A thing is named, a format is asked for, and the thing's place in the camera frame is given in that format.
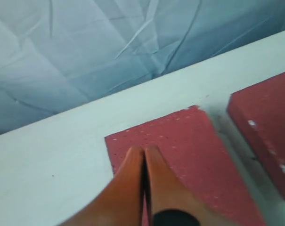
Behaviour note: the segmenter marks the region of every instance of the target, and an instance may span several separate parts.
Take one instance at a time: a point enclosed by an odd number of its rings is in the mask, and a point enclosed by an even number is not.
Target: red sponge
[[[197,106],[106,137],[114,172],[132,145],[157,144],[182,182],[242,226],[263,226],[248,190],[206,113]]]
[[[234,93],[228,112],[285,198],[285,73]]]

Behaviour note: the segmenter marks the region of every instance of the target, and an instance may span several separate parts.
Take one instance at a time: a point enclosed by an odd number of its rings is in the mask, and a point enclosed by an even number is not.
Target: wrinkled sheet
[[[0,0],[0,134],[284,29],[285,0]]]

